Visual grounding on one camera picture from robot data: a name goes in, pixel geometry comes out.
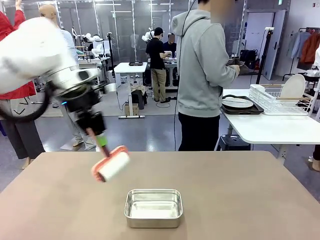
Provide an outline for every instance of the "khaki pants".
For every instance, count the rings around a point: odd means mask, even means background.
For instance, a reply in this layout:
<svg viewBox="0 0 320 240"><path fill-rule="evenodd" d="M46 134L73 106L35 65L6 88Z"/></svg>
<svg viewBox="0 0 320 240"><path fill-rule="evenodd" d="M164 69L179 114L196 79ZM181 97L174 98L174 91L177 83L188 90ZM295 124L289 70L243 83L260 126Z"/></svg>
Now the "khaki pants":
<svg viewBox="0 0 320 240"><path fill-rule="evenodd" d="M155 101L166 100L166 70L165 69L151 69L152 75L152 88Z"/></svg>

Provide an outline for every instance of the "plate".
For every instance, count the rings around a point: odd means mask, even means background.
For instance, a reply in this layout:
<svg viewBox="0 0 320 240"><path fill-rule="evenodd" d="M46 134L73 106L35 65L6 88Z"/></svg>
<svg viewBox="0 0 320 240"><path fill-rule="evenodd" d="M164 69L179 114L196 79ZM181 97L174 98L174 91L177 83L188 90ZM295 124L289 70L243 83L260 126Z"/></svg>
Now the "plate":
<svg viewBox="0 0 320 240"><path fill-rule="evenodd" d="M306 88L305 77L301 74L296 74L290 77L284 86L280 94L281 98L302 98ZM296 104L299 100L281 100L281 102Z"/></svg>
<svg viewBox="0 0 320 240"><path fill-rule="evenodd" d="M243 98L226 97L222 99L222 104L227 107L237 109L247 109L254 105L252 101Z"/></svg>

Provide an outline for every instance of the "dish rack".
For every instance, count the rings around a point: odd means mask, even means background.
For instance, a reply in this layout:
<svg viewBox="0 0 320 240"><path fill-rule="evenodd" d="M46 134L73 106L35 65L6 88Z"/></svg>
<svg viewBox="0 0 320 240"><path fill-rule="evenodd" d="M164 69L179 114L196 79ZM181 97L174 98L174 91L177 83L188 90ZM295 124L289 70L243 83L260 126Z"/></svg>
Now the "dish rack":
<svg viewBox="0 0 320 240"><path fill-rule="evenodd" d="M259 104L267 115L308 115L313 96L281 97L283 84L251 84L249 98Z"/></svg>

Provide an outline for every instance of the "cardboard box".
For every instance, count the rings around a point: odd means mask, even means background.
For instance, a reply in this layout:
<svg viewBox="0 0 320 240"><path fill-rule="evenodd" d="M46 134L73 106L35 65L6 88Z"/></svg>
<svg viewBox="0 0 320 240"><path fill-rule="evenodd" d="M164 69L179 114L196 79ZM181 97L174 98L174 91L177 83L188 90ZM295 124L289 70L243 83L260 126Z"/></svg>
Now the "cardboard box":
<svg viewBox="0 0 320 240"><path fill-rule="evenodd" d="M138 103L133 103L132 108L133 108L133 116L138 116L139 115ZM130 116L129 103L126 103L124 105L124 114L126 117Z"/></svg>

